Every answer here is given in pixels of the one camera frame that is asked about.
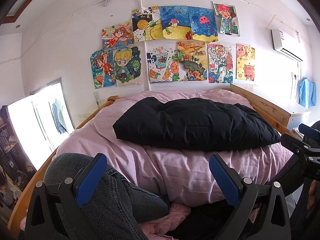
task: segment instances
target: hand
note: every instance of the hand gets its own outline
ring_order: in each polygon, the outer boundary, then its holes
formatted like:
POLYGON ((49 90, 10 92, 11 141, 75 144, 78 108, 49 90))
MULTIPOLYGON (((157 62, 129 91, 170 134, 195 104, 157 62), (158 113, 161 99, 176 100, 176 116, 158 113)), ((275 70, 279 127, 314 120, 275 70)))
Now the hand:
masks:
POLYGON ((316 198, 315 198, 315 192, 316 192, 316 181, 312 181, 308 193, 308 204, 307 204, 307 210, 310 210, 313 208, 313 206, 316 203, 316 198))

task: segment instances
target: bed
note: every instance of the bed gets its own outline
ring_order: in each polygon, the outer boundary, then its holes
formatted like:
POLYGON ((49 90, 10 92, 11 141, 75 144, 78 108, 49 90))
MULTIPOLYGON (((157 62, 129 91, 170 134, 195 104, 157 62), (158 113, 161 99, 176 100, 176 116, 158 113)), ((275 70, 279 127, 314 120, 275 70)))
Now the bed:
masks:
MULTIPOLYGON (((26 215, 35 183, 43 180, 44 173, 56 155, 77 152, 94 156, 105 153, 108 164, 121 172, 130 182, 160 195, 168 195, 170 201, 183 202, 188 206, 212 203, 223 199, 223 195, 212 178, 208 158, 212 153, 193 151, 186 157, 184 151, 165 150, 140 146, 116 139, 113 123, 135 102, 154 96, 162 102, 201 97, 222 103, 240 103, 254 108, 281 134, 288 132, 272 113, 255 106, 246 98, 229 90, 184 91, 160 93, 146 91, 128 98, 113 96, 90 115, 47 159, 34 175, 18 200, 9 220, 8 227, 14 236, 20 230, 20 221, 26 215)), ((280 144, 245 151, 221 152, 220 156, 241 176, 250 174, 258 184, 272 178, 291 157, 292 153, 280 144)))

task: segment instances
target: blue gripper pad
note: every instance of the blue gripper pad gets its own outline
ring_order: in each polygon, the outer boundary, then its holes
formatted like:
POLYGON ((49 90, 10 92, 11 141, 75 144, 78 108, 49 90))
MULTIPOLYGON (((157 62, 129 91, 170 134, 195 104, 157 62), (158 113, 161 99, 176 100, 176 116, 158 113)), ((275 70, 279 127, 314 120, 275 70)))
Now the blue gripper pad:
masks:
POLYGON ((228 204, 236 208, 240 203, 239 188, 215 155, 210 156, 209 168, 228 204))
POLYGON ((320 134, 317 130, 305 125, 305 124, 300 124, 299 125, 299 132, 304 134, 305 136, 311 138, 314 141, 317 141, 320 139, 320 134))
POLYGON ((96 189, 103 173, 107 168, 107 158, 105 155, 101 155, 91 170, 88 172, 87 176, 82 180, 80 185, 77 187, 76 192, 76 202, 79 207, 87 204, 96 189))

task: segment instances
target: air conditioner label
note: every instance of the air conditioner label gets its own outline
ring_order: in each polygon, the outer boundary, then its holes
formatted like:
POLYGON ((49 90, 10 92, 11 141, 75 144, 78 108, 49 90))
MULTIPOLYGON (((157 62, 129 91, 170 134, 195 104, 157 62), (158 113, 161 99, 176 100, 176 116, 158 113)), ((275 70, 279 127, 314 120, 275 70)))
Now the air conditioner label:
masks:
POLYGON ((280 32, 281 39, 284 40, 283 32, 281 30, 279 30, 279 32, 280 32))

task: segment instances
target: black pillow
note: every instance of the black pillow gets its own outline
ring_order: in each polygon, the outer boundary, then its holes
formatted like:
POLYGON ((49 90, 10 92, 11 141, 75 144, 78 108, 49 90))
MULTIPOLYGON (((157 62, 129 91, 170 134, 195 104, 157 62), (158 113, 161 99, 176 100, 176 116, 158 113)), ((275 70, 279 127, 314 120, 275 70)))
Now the black pillow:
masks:
POLYGON ((167 103, 144 98, 113 129, 120 140, 171 149, 230 151, 280 142, 279 133, 255 110, 202 98, 167 103))

